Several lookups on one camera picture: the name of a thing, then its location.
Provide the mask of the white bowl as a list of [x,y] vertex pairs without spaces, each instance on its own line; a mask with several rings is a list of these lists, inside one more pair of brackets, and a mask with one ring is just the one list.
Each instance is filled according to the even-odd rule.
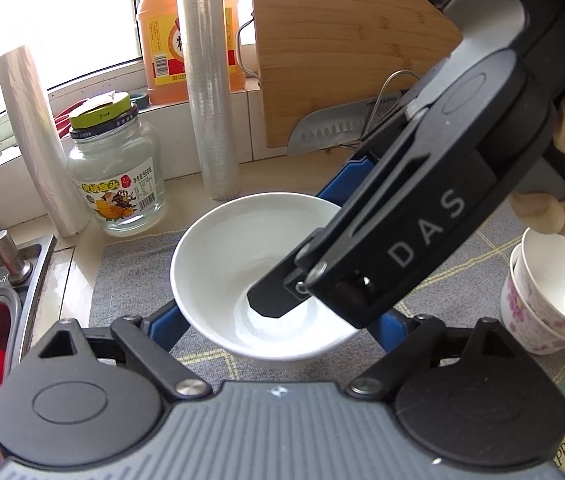
[[565,336],[565,237],[526,230],[513,278],[540,321]]
[[509,270],[500,295],[503,326],[529,353],[547,356],[565,349],[565,336],[547,325],[523,299],[513,271],[521,261],[521,244],[511,252]]
[[268,367],[314,360],[357,334],[314,297],[281,318],[254,311],[248,290],[339,206],[316,196],[249,195],[211,210],[185,232],[171,262],[171,286],[192,328],[217,346]]

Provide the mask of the grey blue checked towel mat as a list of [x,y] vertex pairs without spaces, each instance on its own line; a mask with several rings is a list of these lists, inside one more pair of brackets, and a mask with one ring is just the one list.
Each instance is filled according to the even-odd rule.
[[[453,327],[469,326],[481,316],[497,318],[509,257],[523,231],[510,206],[500,206],[431,278],[398,305],[398,311],[408,316],[432,314]],[[104,248],[92,293],[90,325],[107,326],[125,314],[146,316],[171,301],[170,267],[179,237],[177,232],[167,232]],[[314,361],[268,368],[232,356],[196,330],[189,330],[171,352],[214,388],[225,380],[332,380],[345,386],[384,354],[375,339],[360,332]],[[565,349],[536,361],[565,396]],[[565,439],[555,464],[565,472]]]

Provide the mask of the bamboo cutting board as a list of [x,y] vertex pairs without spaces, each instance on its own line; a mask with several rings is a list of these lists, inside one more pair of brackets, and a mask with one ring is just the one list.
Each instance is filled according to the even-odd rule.
[[253,0],[266,144],[315,110],[375,96],[395,70],[423,75],[460,41],[427,0]]

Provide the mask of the glass jar yellow lid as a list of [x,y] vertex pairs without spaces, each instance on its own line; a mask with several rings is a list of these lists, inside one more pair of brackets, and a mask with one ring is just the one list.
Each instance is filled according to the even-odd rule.
[[127,92],[86,100],[69,114],[74,146],[66,171],[99,226],[111,236],[148,230],[165,200],[159,133]]

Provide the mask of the tall clear film roll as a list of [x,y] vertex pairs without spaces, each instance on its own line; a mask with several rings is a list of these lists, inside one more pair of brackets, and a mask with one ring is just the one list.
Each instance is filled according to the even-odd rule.
[[227,70],[223,0],[176,0],[194,140],[206,193],[217,202],[240,191]]

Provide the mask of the orange cooking wine jug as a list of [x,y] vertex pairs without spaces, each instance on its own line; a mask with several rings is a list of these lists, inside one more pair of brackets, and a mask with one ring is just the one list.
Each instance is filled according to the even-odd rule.
[[188,90],[176,0],[140,0],[137,22],[150,103],[186,102]]

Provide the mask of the short white film roll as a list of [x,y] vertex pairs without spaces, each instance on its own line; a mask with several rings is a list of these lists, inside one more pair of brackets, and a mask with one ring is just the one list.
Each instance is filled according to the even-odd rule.
[[27,47],[0,56],[0,88],[21,156],[48,217],[62,237],[82,232],[90,214],[66,171],[66,152]]

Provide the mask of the black handled santoku knife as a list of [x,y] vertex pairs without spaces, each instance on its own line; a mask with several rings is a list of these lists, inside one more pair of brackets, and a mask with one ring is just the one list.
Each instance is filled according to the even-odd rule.
[[349,102],[316,110],[302,118],[291,132],[287,155],[334,148],[359,137],[375,99]]

